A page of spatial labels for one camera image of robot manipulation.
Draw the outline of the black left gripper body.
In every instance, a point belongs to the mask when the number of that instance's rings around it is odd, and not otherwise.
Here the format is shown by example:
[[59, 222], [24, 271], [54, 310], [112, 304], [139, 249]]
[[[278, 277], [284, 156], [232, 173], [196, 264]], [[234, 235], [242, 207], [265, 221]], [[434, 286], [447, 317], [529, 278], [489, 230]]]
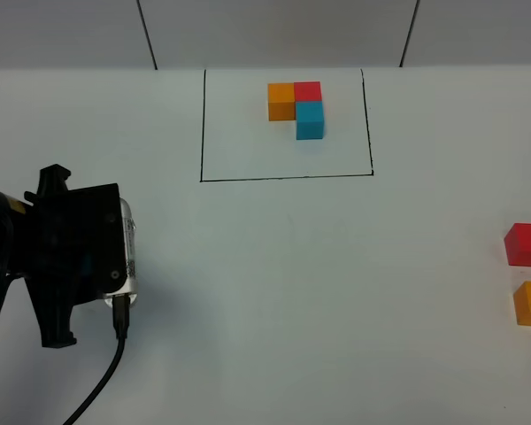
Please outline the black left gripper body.
[[[77, 291], [77, 304], [103, 297], [99, 259], [110, 229], [121, 236], [119, 186], [116, 183], [38, 195], [26, 192], [30, 212], [27, 276], [38, 282], [66, 282]], [[93, 274], [83, 276], [83, 257], [92, 258]]]

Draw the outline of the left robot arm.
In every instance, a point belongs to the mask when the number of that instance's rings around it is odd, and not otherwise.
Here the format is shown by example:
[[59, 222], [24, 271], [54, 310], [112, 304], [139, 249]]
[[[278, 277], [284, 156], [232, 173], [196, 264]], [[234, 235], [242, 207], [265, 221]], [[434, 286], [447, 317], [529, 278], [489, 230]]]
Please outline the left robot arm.
[[118, 185], [68, 189], [70, 175], [55, 164], [23, 200], [0, 192], [0, 313], [11, 283], [23, 279], [46, 348], [75, 344], [74, 306], [136, 291], [130, 213]]

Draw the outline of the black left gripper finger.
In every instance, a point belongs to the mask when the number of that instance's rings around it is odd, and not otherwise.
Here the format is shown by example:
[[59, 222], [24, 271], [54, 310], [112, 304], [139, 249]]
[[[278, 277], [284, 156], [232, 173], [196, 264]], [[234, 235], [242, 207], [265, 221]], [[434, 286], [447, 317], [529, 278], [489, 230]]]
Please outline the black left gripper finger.
[[40, 170], [38, 193], [66, 193], [66, 181], [72, 175], [67, 168], [54, 164]]
[[61, 349], [75, 345], [70, 329], [74, 290], [66, 282], [27, 282], [42, 347]]

